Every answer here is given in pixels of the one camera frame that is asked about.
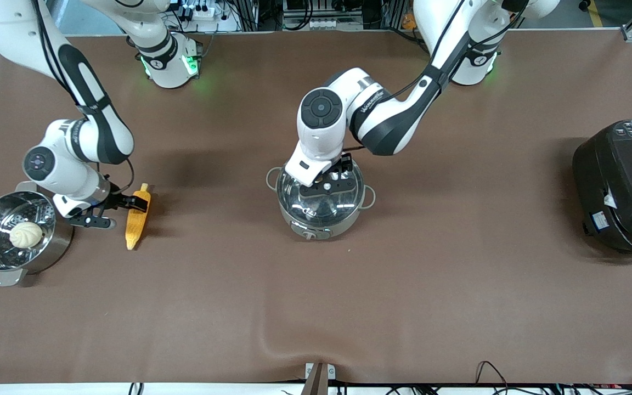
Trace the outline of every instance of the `table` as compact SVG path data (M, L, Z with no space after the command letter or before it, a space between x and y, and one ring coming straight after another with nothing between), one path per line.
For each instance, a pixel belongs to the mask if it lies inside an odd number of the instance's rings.
M632 117L618 30L510 32L401 154L354 155L378 200L329 242L291 232L265 173L291 155L306 92L355 66L395 91L419 48L220 36L200 80L163 90L122 37L72 42L135 133L149 227L135 252L121 229L78 230L30 286L0 288L0 382L268 382L315 360L351 382L472 382L485 359L509 382L632 382L632 256L582 235L570 172L579 143ZM53 80L0 58L0 195L64 117Z

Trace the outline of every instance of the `pot handle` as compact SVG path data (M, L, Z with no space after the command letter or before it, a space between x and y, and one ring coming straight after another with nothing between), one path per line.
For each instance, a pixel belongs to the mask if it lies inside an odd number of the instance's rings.
M372 189L372 187L370 187L369 185L365 185L364 186L364 190L365 190L365 193L367 193L367 190L372 192L372 201L371 201L371 203L369 203L369 205L361 206L361 208L359 208L359 210L369 210L369 209L371 209L372 206L374 206L374 203L377 200L377 194L374 192L374 189Z
M16 185L16 192L38 192L38 185L35 182L20 182Z
M25 268L20 268L13 272L0 272L0 287L10 287L18 284L26 273L28 273L28 270Z
M281 167L273 167L270 169L270 171L267 173L267 175L265 176L265 183L268 185L268 188L270 188L271 190L273 190L274 193L277 193L277 182L275 180L274 183L274 187L273 185L271 185L270 183L270 176L272 175L272 173L276 172L277 170L281 170Z

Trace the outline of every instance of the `yellow corn cob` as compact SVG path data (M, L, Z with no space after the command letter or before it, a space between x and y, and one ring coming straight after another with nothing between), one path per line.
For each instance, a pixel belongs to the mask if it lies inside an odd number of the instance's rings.
M133 196L138 196L148 202L148 210L145 212L135 209L128 210L128 220L126 220L126 248L129 251L132 250L138 240L140 240L140 235L143 233L143 228L145 228L145 218L148 216L148 211L150 211L150 193L148 192L147 183L143 183L143 185L140 186L140 190L136 190Z

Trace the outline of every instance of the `black rice cooker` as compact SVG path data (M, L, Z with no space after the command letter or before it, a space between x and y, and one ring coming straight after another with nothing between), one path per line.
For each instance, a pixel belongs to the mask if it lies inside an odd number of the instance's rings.
M580 145L572 170L585 233L632 252L632 120L613 123Z

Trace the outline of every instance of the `green indicator light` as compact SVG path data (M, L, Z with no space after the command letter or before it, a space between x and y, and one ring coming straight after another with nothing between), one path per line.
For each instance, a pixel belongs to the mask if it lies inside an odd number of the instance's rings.
M187 71L191 75L196 74L196 59L195 58L188 58L185 55L182 55L182 61L185 64Z
M148 70L148 63L145 62L145 59L141 58L140 62L143 63L143 67L145 67L145 74L150 77L150 70Z

